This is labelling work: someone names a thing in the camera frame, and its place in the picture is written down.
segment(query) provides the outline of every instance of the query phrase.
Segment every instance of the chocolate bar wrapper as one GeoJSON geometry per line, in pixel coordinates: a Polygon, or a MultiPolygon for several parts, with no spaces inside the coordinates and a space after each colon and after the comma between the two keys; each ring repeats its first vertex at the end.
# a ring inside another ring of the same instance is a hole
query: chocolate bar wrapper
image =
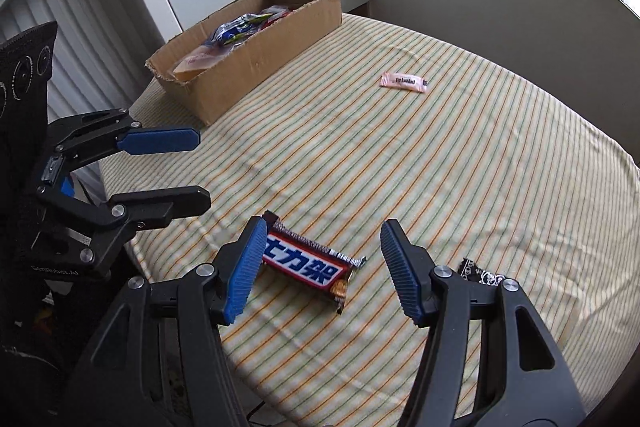
{"type": "Polygon", "coordinates": [[[263,214],[267,222],[267,247],[262,256],[265,264],[322,292],[337,303],[341,313],[346,302],[347,287],[353,270],[366,263],[325,247],[290,231],[276,214],[263,214]]]}

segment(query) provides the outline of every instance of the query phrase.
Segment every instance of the bed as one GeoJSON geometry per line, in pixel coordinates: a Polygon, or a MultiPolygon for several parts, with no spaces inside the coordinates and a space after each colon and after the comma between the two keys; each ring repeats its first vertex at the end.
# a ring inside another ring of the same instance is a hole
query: bed
{"type": "MultiPolygon", "coordinates": [[[[215,257],[252,215],[369,262],[342,315],[264,267],[221,328],[238,375],[301,426],[397,423],[426,340],[402,313],[380,252],[399,220],[437,264],[462,258],[517,279],[562,349],[584,406],[611,388],[640,339],[639,170],[612,139],[546,92],[452,44],[345,15],[330,35],[205,128],[152,81],[130,113],[188,124],[190,153],[103,160],[107,194],[198,184],[212,208],[139,233],[152,281],[215,257]],[[427,93],[380,87],[385,71],[427,93]]],[[[459,413],[478,373],[469,332],[459,413]]]]}

